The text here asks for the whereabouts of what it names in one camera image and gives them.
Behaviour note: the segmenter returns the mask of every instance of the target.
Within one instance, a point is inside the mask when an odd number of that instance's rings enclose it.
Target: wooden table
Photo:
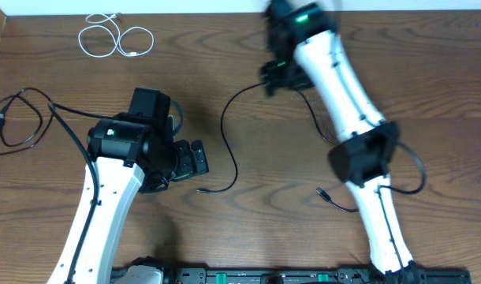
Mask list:
[[[337,203],[352,197],[331,173],[330,147],[315,131],[304,102],[292,92],[272,99],[262,88],[229,108],[236,91],[258,82],[270,59],[259,14],[144,15],[122,18],[155,34],[141,58],[89,58],[78,47],[83,17],[10,17],[0,46],[0,98],[34,86],[68,107],[97,114],[127,111],[135,87],[157,88],[185,112],[179,138],[202,139],[211,172],[154,195],[138,195],[130,209],[115,265],[139,256],[205,262],[211,267],[336,267],[368,264],[369,247],[358,214],[325,204],[321,186]],[[108,35],[86,42],[111,48]],[[145,49],[147,35],[124,40]],[[343,42],[367,93],[427,166],[429,184],[417,196],[395,196],[405,240],[426,267],[466,267],[481,283],[481,12],[345,13]],[[319,117],[326,111],[307,94]],[[47,102],[29,96],[40,110]],[[96,120],[63,114],[83,141]],[[16,141],[36,125],[21,103],[8,113]],[[419,182],[410,158],[398,152],[393,183]],[[58,123],[30,151],[0,157],[0,283],[45,282],[69,233],[84,179],[84,160]]]

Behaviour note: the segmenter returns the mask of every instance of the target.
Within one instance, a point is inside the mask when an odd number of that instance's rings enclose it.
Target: coiled white cable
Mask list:
[[[99,15],[99,16],[102,16],[104,17],[105,19],[101,20],[101,21],[90,21],[89,18],[90,17],[93,17],[95,15]],[[92,56],[94,58],[105,58],[105,57],[108,57],[110,55],[112,55],[116,50],[120,51],[121,55],[123,56],[126,56],[126,57],[136,57],[136,56],[141,56],[141,55],[144,55],[148,52],[151,51],[151,49],[153,49],[153,45],[155,44],[155,37],[153,36],[153,34],[148,31],[146,28],[141,28],[141,27],[131,27],[129,28],[128,30],[126,30],[124,33],[121,33],[120,32],[120,28],[117,26],[116,23],[114,23],[113,19],[119,17],[121,14],[120,13],[115,13],[111,16],[107,16],[105,14],[102,14],[102,13],[97,13],[97,14],[92,14],[92,15],[89,15],[88,17],[86,17],[86,21],[87,23],[89,24],[94,24],[92,26],[89,26],[89,27],[86,27],[84,29],[81,30],[81,32],[77,35],[77,41],[80,43],[80,47],[81,49],[84,51],[85,54],[89,55],[89,56]],[[109,30],[108,28],[106,28],[105,26],[101,25],[102,23],[105,23],[107,21],[110,21],[111,23],[114,24],[114,27],[116,27],[116,30],[117,30],[117,38],[114,37],[114,34],[112,33],[111,30]],[[94,55],[94,54],[91,54],[89,53],[88,51],[86,51],[83,47],[83,44],[81,43],[81,34],[84,32],[84,31],[87,31],[91,28],[103,28],[105,29],[107,32],[109,32],[109,34],[111,35],[111,37],[113,38],[113,42],[114,42],[114,48],[113,50],[108,53],[108,54],[104,54],[104,55]],[[123,50],[123,47],[121,47],[121,39],[123,38],[124,35],[126,35],[127,32],[130,32],[132,31],[133,29],[141,29],[145,32],[147,32],[150,36],[151,36],[151,46],[144,52],[135,52],[135,51],[132,51],[132,52],[126,52]]]

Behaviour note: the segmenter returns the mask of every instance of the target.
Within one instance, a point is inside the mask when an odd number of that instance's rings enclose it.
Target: green led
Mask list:
[[[299,23],[299,24],[302,24],[302,23],[304,23],[304,22],[306,22],[306,21],[308,21],[308,20],[309,20],[309,16],[308,16],[308,15],[303,15],[303,16],[298,17],[295,21],[296,21],[297,23]]]

